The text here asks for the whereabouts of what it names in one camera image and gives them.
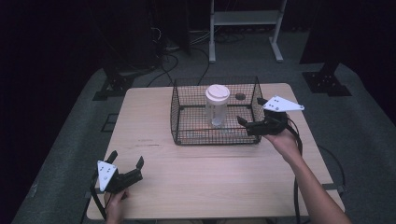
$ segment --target wire cage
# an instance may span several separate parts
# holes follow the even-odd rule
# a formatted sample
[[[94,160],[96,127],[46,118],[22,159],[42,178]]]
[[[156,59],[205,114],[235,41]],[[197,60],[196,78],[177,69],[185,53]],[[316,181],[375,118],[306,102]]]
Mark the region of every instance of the wire cage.
[[[230,90],[227,116],[220,128],[213,127],[205,113],[205,91],[213,84]],[[247,122],[263,120],[262,90],[257,77],[179,78],[174,82],[171,104],[171,132],[175,144],[243,145],[257,144],[260,136],[248,136],[237,116]]]

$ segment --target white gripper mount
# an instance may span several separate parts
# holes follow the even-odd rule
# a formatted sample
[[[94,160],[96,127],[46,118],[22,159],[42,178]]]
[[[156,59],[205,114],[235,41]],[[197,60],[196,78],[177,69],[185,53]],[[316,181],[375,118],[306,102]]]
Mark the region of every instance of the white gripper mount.
[[[111,178],[117,171],[117,166],[105,161],[98,161],[99,189],[105,191]]]
[[[270,110],[274,112],[287,112],[293,110],[304,110],[303,105],[298,105],[292,101],[284,99],[280,96],[275,95],[267,103],[262,106],[265,110]]]

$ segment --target human arm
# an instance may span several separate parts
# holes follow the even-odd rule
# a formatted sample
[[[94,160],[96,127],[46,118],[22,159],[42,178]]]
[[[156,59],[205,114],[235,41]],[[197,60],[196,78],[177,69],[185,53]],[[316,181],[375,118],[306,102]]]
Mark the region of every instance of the human arm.
[[[129,196],[128,189],[125,189],[117,194],[105,193],[106,204],[106,224],[120,224],[123,221],[123,206],[122,196],[126,194]]]
[[[284,130],[278,135],[265,135],[264,137],[274,145],[294,172],[313,223],[351,223],[305,163],[290,131]]]

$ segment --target dark background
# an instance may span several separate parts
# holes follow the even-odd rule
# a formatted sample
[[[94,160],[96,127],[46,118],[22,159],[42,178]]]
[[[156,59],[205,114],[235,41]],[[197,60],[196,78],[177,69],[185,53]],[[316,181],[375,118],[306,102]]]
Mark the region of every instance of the dark background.
[[[14,217],[81,90],[97,69],[116,61],[117,54],[136,66],[155,64],[159,51],[151,44],[150,23],[185,50],[189,27],[208,28],[209,0],[164,2],[138,1],[131,6],[128,1],[105,0],[1,1],[0,136],[7,167],[1,178],[1,192],[6,195],[1,223]],[[277,7],[274,2],[241,1],[234,9],[270,9]],[[217,1],[216,7],[227,4]],[[340,59],[361,77],[394,122],[395,9],[391,1],[289,1],[282,30],[312,28],[302,63]]]

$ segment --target plastic cup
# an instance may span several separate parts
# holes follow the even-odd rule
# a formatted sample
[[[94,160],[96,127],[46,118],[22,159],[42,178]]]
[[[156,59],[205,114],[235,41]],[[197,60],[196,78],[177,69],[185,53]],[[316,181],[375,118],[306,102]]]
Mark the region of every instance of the plastic cup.
[[[206,89],[205,98],[205,112],[209,123],[214,127],[223,126],[227,116],[230,91],[223,85],[211,85]]]

